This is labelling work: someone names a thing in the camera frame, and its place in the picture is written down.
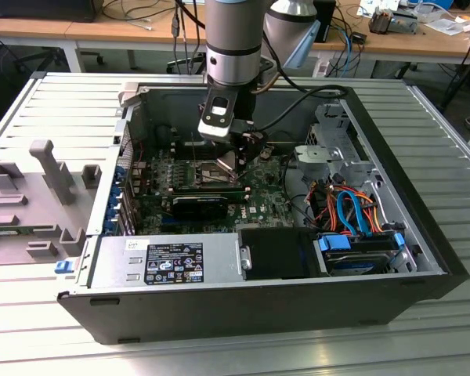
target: wire bundle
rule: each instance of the wire bundle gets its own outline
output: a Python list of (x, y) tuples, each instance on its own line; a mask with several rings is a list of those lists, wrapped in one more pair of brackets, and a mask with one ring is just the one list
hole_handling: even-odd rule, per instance
[[(350, 197), (343, 197), (345, 193), (349, 193)], [(353, 210), (355, 207), (355, 202), (353, 201), (354, 197), (359, 200), (362, 213)], [(383, 232), (383, 229), (381, 228), (378, 221), (376, 203), (372, 201), (365, 193), (346, 185), (331, 186), (331, 190), (327, 192), (327, 207), (323, 209), (322, 212), (314, 219), (314, 225), (332, 232), (339, 232), (346, 235), (355, 235), (355, 227), (349, 221), (350, 215), (345, 218), (342, 214), (343, 205), (347, 206), (347, 204), (345, 204), (343, 201), (348, 201), (349, 203), (354, 204), (351, 208), (351, 214), (353, 215), (355, 213), (357, 224), (359, 225), (359, 228), (362, 232), (366, 232), (366, 228), (362, 224), (364, 221), (364, 216), (369, 223), (370, 231), (373, 233)]]
[[(353, 54), (353, 44), (352, 44), (353, 29), (352, 29), (352, 26), (349, 23), (346, 22), (345, 17), (343, 15), (343, 12), (340, 9), (340, 7), (336, 6), (336, 9), (338, 10), (341, 19), (337, 18), (337, 17), (332, 17), (333, 18), (332, 27), (340, 32), (340, 35), (342, 36), (342, 37), (340, 36), (340, 39), (345, 43), (345, 48), (343, 49), (342, 53), (338, 57), (338, 61), (336, 63), (331, 64), (331, 71), (327, 74), (327, 77), (330, 77), (332, 74), (334, 74), (334, 76), (337, 77), (338, 73), (340, 71), (341, 71), (341, 75), (339, 77), (343, 77), (346, 74), (346, 72), (350, 72), (350, 71), (353, 71), (353, 70), (355, 70), (355, 73), (356, 73), (357, 69), (359, 68), (361, 54), (362, 54), (363, 49), (364, 49), (363, 45), (361, 45), (360, 43), (357, 43), (357, 46), (359, 48), (359, 52), (352, 58), (352, 54)], [(345, 52), (347, 53), (346, 61), (341, 66), (339, 66), (340, 61), (341, 61), (343, 55), (345, 54)]]

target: wooden table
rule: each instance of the wooden table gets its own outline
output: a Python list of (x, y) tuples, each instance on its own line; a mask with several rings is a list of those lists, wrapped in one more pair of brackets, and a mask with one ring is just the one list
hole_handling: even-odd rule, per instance
[[(390, 33), (387, 35), (369, 32), (368, 18), (355, 16), (359, 0), (340, 0), (340, 8), (353, 30), (367, 35), (362, 60), (392, 60), (414, 63), (461, 63), (469, 46), (469, 35), (460, 33), (452, 37), (420, 25), (416, 35)], [(150, 4), (151, 0), (125, 0), (125, 8)], [(172, 1), (160, 2), (151, 9), (136, 10), (132, 16), (145, 16), (172, 7)], [(199, 19), (204, 20), (204, 7), (199, 6)], [(115, 18), (122, 18), (120, 3), (107, 9)], [(151, 17), (152, 31), (129, 22), (111, 20), (99, 14), (94, 23), (71, 23), (67, 21), (0, 20), (0, 37), (10, 45), (43, 45), (64, 49), (72, 72), (82, 72), (80, 49), (126, 49), (172, 51), (172, 10)], [(205, 51), (205, 33), (200, 30), (201, 49)], [(186, 18), (188, 50), (196, 44), (196, 27)], [(183, 51), (183, 33), (178, 49)], [(345, 48), (337, 31), (331, 31), (327, 43), (316, 43), (310, 56), (316, 58), (314, 76), (322, 75), (329, 61)]]

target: gray plastic part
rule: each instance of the gray plastic part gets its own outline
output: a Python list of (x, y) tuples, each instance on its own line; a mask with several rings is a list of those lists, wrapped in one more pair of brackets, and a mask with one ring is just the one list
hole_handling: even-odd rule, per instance
[(70, 232), (67, 229), (63, 230), (60, 238), (60, 245), (64, 248), (64, 251), (70, 257), (80, 256), (84, 249), (84, 243), (87, 236), (85, 235), (84, 229), (78, 229), (77, 238), (73, 239)]
[(98, 187), (101, 180), (101, 168), (98, 164), (87, 164), (81, 170), (81, 178), (84, 181), (85, 188), (94, 190)]
[(17, 190), (13, 180), (23, 177), (15, 163), (0, 163), (0, 192)]
[(33, 230), (33, 233), (40, 239), (46, 237), (59, 237), (61, 235), (61, 228), (59, 225), (53, 225), (51, 229), (35, 229)]
[(56, 159), (52, 155), (53, 148), (54, 145), (50, 139), (37, 139), (30, 146), (30, 154), (32, 157), (37, 158), (40, 165), (42, 165), (45, 175), (60, 203), (62, 205), (70, 205), (75, 201), (75, 196), (69, 188), (73, 179), (70, 181), (67, 179), (66, 173), (63, 173), (63, 171), (67, 171), (67, 168), (66, 170), (60, 170)]
[(0, 196), (0, 208), (4, 206), (24, 206), (28, 199), (23, 194), (5, 194)]
[(0, 226), (15, 226), (19, 223), (19, 218), (15, 215), (0, 215)]
[(57, 248), (52, 241), (30, 241), (26, 252), (31, 257), (57, 256)]

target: warning label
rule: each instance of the warning label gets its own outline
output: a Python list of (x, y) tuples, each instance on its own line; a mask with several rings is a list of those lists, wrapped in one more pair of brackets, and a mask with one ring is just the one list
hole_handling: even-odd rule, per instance
[(204, 282), (202, 243), (148, 245), (145, 276), (146, 284)]

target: slotted aluminum surface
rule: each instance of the slotted aluminum surface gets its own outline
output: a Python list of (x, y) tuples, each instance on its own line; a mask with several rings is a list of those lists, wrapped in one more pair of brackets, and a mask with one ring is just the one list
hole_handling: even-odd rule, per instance
[[(38, 137), (53, 139), (54, 154), (72, 171), (103, 160), (118, 119), (120, 84), (153, 80), (157, 76), (129, 74), (31, 80), (0, 124), (0, 161), (37, 171), (27, 148)], [(470, 272), (465, 142), (400, 81), (339, 83), (356, 90)], [(388, 326), (116, 346), (95, 343), (57, 305), (56, 293), (67, 283), (56, 280), (53, 265), (0, 266), (0, 374), (470, 374), (470, 280)]]

